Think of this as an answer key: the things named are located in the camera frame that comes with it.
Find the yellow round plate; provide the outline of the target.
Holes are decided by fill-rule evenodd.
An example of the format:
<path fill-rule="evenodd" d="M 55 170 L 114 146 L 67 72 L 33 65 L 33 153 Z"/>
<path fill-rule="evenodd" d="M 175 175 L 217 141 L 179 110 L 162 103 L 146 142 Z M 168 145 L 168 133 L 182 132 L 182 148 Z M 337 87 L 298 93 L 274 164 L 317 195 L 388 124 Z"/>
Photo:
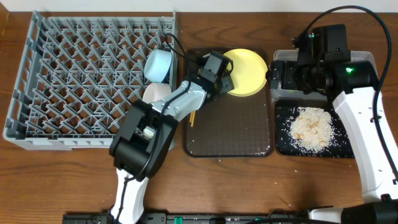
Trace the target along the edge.
<path fill-rule="evenodd" d="M 267 64 L 252 50 L 233 49 L 224 53 L 233 61 L 231 73 L 234 89 L 228 93 L 233 96 L 251 96 L 259 92 L 266 84 Z"/>

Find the light blue bowl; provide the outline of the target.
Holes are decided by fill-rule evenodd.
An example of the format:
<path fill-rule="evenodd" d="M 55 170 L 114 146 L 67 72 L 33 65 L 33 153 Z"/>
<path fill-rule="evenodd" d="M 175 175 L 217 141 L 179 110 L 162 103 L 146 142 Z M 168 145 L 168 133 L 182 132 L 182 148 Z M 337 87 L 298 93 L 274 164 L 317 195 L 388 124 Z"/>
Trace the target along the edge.
<path fill-rule="evenodd" d="M 172 53 L 165 50 L 153 50 L 144 67 L 144 76 L 152 83 L 161 83 L 169 73 Z"/>

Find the white bowl with rice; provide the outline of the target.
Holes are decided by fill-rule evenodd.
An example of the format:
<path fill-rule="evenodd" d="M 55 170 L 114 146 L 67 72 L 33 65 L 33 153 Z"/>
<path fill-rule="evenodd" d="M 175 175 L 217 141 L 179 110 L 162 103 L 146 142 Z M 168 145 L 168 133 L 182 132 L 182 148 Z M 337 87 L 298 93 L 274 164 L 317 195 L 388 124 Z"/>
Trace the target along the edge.
<path fill-rule="evenodd" d="M 151 83 L 145 90 L 142 100 L 145 103 L 159 101 L 171 94 L 171 87 L 166 83 Z"/>

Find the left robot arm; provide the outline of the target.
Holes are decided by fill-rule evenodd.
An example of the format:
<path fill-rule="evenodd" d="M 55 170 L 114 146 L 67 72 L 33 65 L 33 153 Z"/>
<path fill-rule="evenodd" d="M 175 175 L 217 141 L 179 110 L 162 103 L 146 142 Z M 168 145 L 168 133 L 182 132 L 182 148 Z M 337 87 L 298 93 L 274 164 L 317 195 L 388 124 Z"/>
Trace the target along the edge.
<path fill-rule="evenodd" d="M 234 89 L 230 58 L 212 51 L 196 61 L 200 68 L 170 95 L 152 103 L 135 101 L 113 138 L 109 154 L 118 175 L 113 223 L 136 223 L 142 216 L 147 183 L 164 163 L 179 122 Z"/>

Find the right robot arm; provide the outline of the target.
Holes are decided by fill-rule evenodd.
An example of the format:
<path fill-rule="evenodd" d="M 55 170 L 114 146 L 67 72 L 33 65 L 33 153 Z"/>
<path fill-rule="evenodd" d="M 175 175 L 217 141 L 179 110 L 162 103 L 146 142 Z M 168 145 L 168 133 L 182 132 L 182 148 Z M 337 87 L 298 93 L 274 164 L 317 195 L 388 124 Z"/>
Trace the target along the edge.
<path fill-rule="evenodd" d="M 270 88 L 296 99 L 324 95 L 348 134 L 359 169 L 364 204 L 317 208 L 312 222 L 397 223 L 397 145 L 386 118 L 381 84 L 368 60 L 354 61 L 343 24 L 316 27 L 294 41 L 296 50 L 278 50 L 267 72 Z"/>

